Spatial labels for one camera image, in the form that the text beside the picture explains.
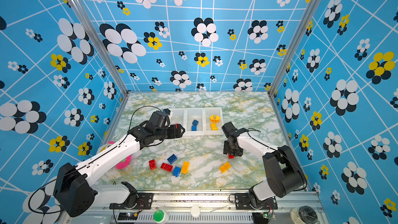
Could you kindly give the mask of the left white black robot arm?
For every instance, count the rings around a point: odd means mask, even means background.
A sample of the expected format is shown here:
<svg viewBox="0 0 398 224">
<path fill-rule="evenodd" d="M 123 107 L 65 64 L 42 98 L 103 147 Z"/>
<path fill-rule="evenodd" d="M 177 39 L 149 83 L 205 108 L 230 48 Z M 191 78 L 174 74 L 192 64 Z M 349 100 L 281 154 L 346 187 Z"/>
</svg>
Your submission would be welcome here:
<svg viewBox="0 0 398 224">
<path fill-rule="evenodd" d="M 58 201 L 56 211 L 47 211 L 53 216 L 63 211 L 70 217 L 77 217 L 92 206 L 113 204 L 133 209 L 139 202 L 137 190 L 128 182 L 95 188 L 94 184 L 123 159 L 153 146 L 154 141 L 182 138 L 185 133 L 182 124 L 171 124 L 170 111 L 157 109 L 149 120 L 131 128 L 120 140 L 105 151 L 75 166 L 67 163 L 59 171 L 54 184 L 53 196 Z"/>
</svg>

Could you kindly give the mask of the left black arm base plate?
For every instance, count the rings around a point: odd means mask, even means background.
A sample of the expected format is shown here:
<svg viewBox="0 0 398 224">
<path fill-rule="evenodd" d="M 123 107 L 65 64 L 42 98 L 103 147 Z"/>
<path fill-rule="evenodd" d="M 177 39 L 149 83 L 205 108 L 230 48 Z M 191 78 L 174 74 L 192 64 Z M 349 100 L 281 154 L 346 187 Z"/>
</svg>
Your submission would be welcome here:
<svg viewBox="0 0 398 224">
<path fill-rule="evenodd" d="M 110 209 L 120 209 L 120 210 L 145 210 L 151 209 L 154 194 L 152 193 L 137 193 L 136 196 L 131 196 L 126 201 L 120 204 L 111 203 L 109 205 Z"/>
</svg>

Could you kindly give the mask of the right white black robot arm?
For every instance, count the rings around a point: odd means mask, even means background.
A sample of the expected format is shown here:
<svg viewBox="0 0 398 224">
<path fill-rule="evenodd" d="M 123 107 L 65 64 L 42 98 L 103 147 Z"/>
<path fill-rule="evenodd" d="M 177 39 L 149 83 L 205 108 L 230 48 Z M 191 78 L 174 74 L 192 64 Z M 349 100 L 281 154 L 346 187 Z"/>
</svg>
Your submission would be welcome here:
<svg viewBox="0 0 398 224">
<path fill-rule="evenodd" d="M 266 180 L 248 190 L 250 205 L 261 209 L 273 197 L 283 198 L 293 191 L 304 190 L 307 179 L 289 146 L 275 146 L 251 135 L 253 129 L 237 129 L 228 122 L 222 126 L 227 140 L 223 153 L 241 157 L 245 151 L 263 161 Z"/>
</svg>

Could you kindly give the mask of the yellow curved lego brick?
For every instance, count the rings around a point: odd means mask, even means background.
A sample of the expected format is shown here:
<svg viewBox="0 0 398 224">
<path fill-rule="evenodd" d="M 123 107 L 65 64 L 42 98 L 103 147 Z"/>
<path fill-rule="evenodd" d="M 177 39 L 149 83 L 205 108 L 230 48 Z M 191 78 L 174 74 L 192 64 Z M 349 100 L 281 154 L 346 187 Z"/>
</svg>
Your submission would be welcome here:
<svg viewBox="0 0 398 224">
<path fill-rule="evenodd" d="M 212 129 L 213 131 L 217 131 L 217 130 L 218 130 L 217 125 L 216 125 L 215 123 L 211 123 L 211 124 L 210 124 L 210 127 L 211 127 L 211 129 Z"/>
</svg>

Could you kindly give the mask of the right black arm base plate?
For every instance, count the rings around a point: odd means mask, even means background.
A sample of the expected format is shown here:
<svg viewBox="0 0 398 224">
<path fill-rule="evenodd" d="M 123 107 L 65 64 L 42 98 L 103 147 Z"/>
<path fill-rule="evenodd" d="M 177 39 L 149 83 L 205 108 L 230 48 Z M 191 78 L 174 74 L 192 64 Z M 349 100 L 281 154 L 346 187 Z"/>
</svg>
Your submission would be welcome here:
<svg viewBox="0 0 398 224">
<path fill-rule="evenodd" d="M 234 194 L 233 198 L 237 210 L 272 211 L 278 209 L 278 205 L 275 198 L 258 200 L 253 194 L 250 193 L 236 193 Z"/>
</svg>

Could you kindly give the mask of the yellow round lego piece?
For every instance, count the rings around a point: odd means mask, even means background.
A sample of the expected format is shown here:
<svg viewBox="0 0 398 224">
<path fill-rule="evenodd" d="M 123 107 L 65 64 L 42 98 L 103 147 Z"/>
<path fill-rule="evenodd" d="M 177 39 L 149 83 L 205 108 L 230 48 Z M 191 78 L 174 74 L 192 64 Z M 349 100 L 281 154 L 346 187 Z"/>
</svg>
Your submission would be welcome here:
<svg viewBox="0 0 398 224">
<path fill-rule="evenodd" d="M 210 116 L 210 122 L 211 123 L 218 123 L 220 121 L 220 116 L 218 115 L 211 115 Z"/>
</svg>

